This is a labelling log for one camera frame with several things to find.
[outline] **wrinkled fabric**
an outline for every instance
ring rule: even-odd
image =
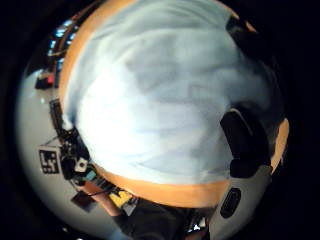
[[[141,0],[91,36],[69,79],[66,128],[78,128],[106,171],[163,184],[229,178],[219,122],[250,108],[273,152],[283,118],[273,72],[244,56],[211,0]]]

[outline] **qr code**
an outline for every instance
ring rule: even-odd
[[[44,174],[59,174],[58,153],[55,150],[39,150],[40,163]]]

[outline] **white fabric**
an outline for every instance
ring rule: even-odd
[[[212,0],[141,0],[107,19],[69,80],[64,120],[105,170],[163,184],[229,177],[219,125],[235,104],[261,116],[270,146],[282,119],[274,76],[246,58]]]

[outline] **yellow object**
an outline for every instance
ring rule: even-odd
[[[128,202],[130,198],[132,198],[132,195],[126,191],[120,191],[119,195],[120,197],[114,193],[109,194],[109,197],[114,202],[114,204],[116,204],[118,208],[120,208],[123,204]]]

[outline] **black background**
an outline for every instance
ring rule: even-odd
[[[10,110],[19,74],[35,43],[90,1],[1,2],[0,51],[0,234],[8,239],[63,239],[48,226],[62,223],[45,208],[14,162]],[[263,29],[285,72],[291,124],[286,165],[260,205],[255,220],[234,239],[319,238],[319,13],[307,1],[234,0]]]

